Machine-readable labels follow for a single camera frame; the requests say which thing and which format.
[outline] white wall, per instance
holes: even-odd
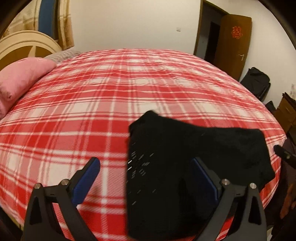
[[[70,7],[75,47],[80,51],[194,51],[199,0],[71,0]]]
[[[211,22],[214,22],[218,25],[221,23],[221,18],[223,14],[215,11],[213,8],[204,4],[202,8],[202,25],[200,27],[200,38],[198,40],[198,47],[196,56],[202,59],[205,58],[205,53],[207,50],[207,43],[209,40],[210,26]]]
[[[296,50],[258,0],[209,0],[231,14],[252,18],[250,49],[242,77],[257,67],[271,79],[265,102],[277,107],[282,92],[296,83]],[[71,0],[75,48],[173,49],[193,54],[200,0]]]

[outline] screw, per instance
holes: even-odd
[[[223,184],[224,186],[227,186],[227,185],[230,184],[230,181],[229,181],[228,179],[223,179],[223,180],[222,180],[222,184]]]
[[[250,184],[250,188],[252,188],[252,189],[256,189],[256,188],[257,188],[257,185],[256,185],[255,183],[251,183],[251,184]]]
[[[41,184],[40,184],[40,183],[36,183],[35,186],[34,186],[34,188],[35,188],[35,189],[39,189],[39,188],[41,188]]]
[[[63,186],[67,186],[67,185],[69,184],[69,179],[64,179],[64,180],[62,180],[62,181],[61,181],[61,184],[62,184]]]

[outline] bed headboard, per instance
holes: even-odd
[[[0,40],[0,70],[26,57],[45,57],[61,51],[61,47],[44,33],[23,30]]]

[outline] blue gripper pad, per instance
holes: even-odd
[[[189,162],[185,175],[186,187],[196,203],[196,214],[207,220],[219,204],[222,194],[220,178],[200,158]]]
[[[87,193],[89,192],[93,182],[100,172],[100,161],[98,158],[93,158],[93,162],[81,176],[72,191],[72,203],[77,206],[83,203]]]

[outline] red door decoration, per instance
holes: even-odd
[[[241,27],[234,26],[231,32],[232,37],[236,39],[240,39],[240,37],[243,36],[243,34],[241,33],[241,30],[242,30]]]

